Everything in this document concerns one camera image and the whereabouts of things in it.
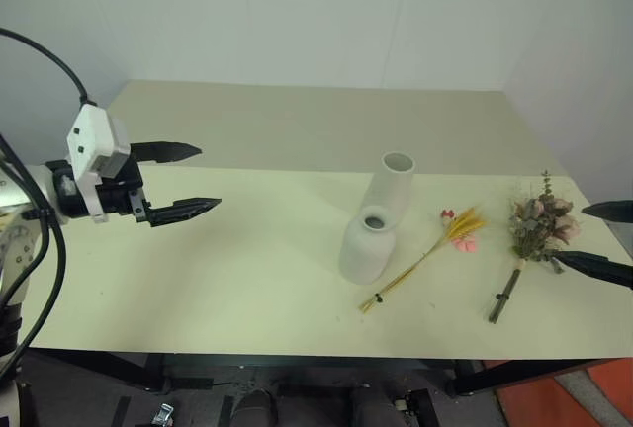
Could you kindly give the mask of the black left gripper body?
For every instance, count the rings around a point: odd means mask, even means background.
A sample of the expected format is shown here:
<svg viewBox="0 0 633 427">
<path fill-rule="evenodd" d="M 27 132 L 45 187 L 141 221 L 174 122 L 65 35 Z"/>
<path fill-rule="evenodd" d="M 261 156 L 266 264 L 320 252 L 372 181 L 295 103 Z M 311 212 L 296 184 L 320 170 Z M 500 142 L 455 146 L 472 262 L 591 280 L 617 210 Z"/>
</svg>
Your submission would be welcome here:
<svg viewBox="0 0 633 427">
<path fill-rule="evenodd" d="M 102 177 L 101 180 L 96 190 L 105 214 L 132 215 L 137 222 L 148 221 L 143 180 L 132 155 L 115 177 Z"/>
</svg>

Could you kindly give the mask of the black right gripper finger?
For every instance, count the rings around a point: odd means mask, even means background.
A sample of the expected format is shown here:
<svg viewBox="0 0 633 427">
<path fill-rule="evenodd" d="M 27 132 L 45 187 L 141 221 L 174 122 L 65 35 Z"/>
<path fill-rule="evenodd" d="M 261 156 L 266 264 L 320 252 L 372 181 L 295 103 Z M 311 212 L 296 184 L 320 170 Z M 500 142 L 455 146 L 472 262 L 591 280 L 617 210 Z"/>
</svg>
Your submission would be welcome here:
<svg viewBox="0 0 633 427">
<path fill-rule="evenodd" d="M 587 214 L 610 222 L 632 223 L 633 201 L 608 201 L 589 205 L 581 210 Z"/>
<path fill-rule="evenodd" d="M 552 258 L 588 277 L 633 288 L 632 267 L 582 251 L 554 251 Z"/>
</svg>

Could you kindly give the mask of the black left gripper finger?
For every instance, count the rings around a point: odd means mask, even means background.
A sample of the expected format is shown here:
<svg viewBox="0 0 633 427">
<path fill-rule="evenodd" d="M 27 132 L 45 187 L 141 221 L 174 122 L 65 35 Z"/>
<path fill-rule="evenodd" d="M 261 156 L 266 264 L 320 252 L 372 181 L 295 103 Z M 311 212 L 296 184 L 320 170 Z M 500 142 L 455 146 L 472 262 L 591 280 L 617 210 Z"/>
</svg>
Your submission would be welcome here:
<svg viewBox="0 0 633 427">
<path fill-rule="evenodd" d="M 199 147 L 184 142 L 153 141 L 131 144 L 131 156 L 136 162 L 172 163 L 201 153 Z"/>
<path fill-rule="evenodd" d="M 151 227 L 178 223 L 204 214 L 222 202 L 217 198 L 191 198 L 178 200 L 169 207 L 152 209 L 146 206 L 146 220 Z"/>
</svg>

